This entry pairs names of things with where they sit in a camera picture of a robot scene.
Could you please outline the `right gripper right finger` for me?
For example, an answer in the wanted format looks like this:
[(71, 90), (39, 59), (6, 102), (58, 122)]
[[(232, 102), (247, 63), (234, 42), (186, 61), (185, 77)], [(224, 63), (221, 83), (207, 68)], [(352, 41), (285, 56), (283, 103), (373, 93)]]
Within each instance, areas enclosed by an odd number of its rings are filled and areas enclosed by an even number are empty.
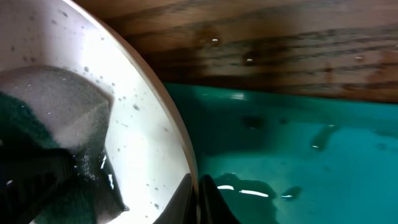
[(240, 224), (210, 175), (201, 178), (199, 196), (202, 224)]

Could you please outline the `pink white plate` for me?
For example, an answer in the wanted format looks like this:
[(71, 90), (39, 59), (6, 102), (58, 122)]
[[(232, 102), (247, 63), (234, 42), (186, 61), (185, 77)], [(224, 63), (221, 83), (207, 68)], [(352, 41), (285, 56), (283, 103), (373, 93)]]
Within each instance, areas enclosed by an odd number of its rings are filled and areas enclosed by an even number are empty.
[(144, 59), (74, 1), (2, 1), (1, 73), (55, 67), (78, 75), (109, 103), (105, 148), (127, 211), (109, 223), (154, 223), (197, 168), (183, 120)]

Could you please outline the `green grey sponge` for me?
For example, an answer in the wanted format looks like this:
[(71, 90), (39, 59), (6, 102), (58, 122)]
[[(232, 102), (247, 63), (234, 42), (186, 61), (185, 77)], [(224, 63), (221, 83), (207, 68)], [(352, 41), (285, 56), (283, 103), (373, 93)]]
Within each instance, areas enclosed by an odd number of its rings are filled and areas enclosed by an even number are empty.
[(64, 149), (76, 176), (30, 223), (109, 223), (127, 206), (105, 148), (109, 103), (84, 79), (55, 67), (1, 73), (1, 155)]

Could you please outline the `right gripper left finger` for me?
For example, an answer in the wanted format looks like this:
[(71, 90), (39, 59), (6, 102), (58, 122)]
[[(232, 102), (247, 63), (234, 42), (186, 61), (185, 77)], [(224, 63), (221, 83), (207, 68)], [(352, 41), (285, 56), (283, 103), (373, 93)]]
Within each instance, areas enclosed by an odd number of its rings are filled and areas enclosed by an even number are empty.
[(186, 174), (154, 224), (195, 224), (195, 191)]

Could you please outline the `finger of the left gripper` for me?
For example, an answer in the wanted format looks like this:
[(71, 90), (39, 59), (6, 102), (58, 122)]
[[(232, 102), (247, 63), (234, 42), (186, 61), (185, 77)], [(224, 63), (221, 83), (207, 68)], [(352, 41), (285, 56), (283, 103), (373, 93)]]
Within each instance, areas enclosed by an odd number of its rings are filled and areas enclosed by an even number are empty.
[(75, 160), (64, 149), (1, 155), (1, 223), (30, 223), (75, 176)]

